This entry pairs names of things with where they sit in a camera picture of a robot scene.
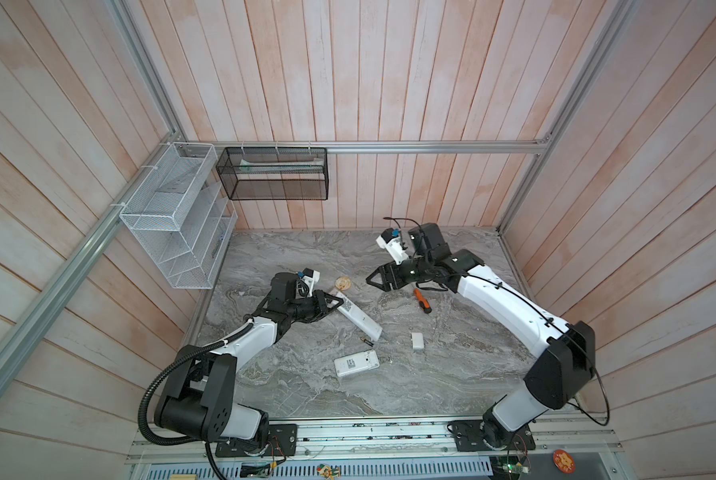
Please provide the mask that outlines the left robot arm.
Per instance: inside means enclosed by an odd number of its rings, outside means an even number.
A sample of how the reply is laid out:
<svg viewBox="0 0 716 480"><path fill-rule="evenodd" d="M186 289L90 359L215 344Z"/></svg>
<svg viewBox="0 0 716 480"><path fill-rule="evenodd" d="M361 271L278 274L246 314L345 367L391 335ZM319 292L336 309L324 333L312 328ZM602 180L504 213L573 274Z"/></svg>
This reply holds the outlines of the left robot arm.
<svg viewBox="0 0 716 480"><path fill-rule="evenodd" d="M315 287L319 273L280 272L242 326L205 346L187 345L145 390L138 407L140 433L152 444L228 442L247 452L267 447L269 417L234 400L236 374L296 323L328 316L344 300Z"/></svg>

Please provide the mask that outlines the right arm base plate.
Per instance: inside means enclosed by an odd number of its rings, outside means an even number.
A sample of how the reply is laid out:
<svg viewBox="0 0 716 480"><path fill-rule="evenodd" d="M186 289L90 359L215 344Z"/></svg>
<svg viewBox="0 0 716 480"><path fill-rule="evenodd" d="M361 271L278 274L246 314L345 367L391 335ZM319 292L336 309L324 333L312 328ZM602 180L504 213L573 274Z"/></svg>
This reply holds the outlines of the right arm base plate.
<svg viewBox="0 0 716 480"><path fill-rule="evenodd" d="M515 432L504 430L499 424L483 420L455 420L447 424L458 452L517 451L536 449L533 434L526 424Z"/></svg>

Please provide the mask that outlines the white battery cover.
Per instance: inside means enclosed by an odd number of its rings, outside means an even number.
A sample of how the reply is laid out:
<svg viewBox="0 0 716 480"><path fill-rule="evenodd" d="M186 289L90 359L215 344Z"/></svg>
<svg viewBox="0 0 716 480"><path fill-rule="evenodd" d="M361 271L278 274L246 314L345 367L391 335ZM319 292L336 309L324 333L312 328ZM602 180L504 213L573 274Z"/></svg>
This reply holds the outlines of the white battery cover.
<svg viewBox="0 0 716 480"><path fill-rule="evenodd" d="M414 351L421 351L425 348L424 337L421 332L411 333L412 349Z"/></svg>

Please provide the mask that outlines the orange black screwdriver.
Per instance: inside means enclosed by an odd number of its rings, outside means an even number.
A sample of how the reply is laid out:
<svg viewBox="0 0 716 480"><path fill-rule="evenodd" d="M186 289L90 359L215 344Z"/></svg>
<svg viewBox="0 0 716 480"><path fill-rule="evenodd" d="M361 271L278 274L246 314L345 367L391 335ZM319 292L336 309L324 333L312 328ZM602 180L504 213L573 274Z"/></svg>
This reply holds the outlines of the orange black screwdriver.
<svg viewBox="0 0 716 480"><path fill-rule="evenodd" d="M427 298L423 295L422 291L418 288L415 288L413 290L413 293L414 293L415 299L416 299L420 309L425 314L430 314L432 312L432 307L431 307L429 301L427 300Z"/></svg>

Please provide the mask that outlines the white TV remote control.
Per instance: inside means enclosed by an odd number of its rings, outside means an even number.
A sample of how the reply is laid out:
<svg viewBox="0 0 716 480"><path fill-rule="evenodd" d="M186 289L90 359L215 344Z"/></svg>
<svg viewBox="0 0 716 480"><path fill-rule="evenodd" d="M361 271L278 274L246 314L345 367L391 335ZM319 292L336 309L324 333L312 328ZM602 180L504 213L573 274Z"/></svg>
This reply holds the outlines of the white TV remote control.
<svg viewBox="0 0 716 480"><path fill-rule="evenodd" d="M342 291L334 288L331 292L342 304L337 310L359 328L371 341L377 341L382 334L382 327L365 313L357 304L352 302Z"/></svg>

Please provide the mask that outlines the white air conditioner remote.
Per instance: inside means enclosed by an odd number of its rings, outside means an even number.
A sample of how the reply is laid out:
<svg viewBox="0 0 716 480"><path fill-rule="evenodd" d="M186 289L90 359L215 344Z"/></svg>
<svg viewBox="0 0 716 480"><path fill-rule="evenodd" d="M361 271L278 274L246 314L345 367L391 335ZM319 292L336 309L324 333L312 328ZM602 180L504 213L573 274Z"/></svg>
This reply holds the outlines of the white air conditioner remote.
<svg viewBox="0 0 716 480"><path fill-rule="evenodd" d="M380 365L377 353L374 350L358 352L334 360L338 378L355 375L377 369Z"/></svg>

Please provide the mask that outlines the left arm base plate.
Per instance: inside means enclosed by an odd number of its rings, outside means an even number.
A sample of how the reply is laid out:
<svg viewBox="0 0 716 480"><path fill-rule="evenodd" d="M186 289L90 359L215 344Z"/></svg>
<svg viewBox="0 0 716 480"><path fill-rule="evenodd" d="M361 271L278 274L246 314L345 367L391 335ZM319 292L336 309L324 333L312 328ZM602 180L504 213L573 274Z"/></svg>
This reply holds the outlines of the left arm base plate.
<svg viewBox="0 0 716 480"><path fill-rule="evenodd" d="M216 445L218 458L291 457L297 447L298 425L272 424L267 432L251 440L229 439Z"/></svg>

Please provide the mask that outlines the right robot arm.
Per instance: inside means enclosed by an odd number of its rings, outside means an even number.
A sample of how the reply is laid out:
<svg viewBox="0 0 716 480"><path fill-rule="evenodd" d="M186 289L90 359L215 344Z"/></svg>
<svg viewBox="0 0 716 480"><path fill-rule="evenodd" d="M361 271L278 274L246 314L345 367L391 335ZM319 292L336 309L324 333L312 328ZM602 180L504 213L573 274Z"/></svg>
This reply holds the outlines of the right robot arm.
<svg viewBox="0 0 716 480"><path fill-rule="evenodd" d="M570 324L542 309L504 282L484 260L467 249L452 251L435 223L402 233L385 229L376 243L391 256L366 282L382 291L433 282L473 302L505 326L535 357L519 386L483 415L482 438L504 449L512 435L549 410L559 410L597 377L595 332L580 321Z"/></svg>

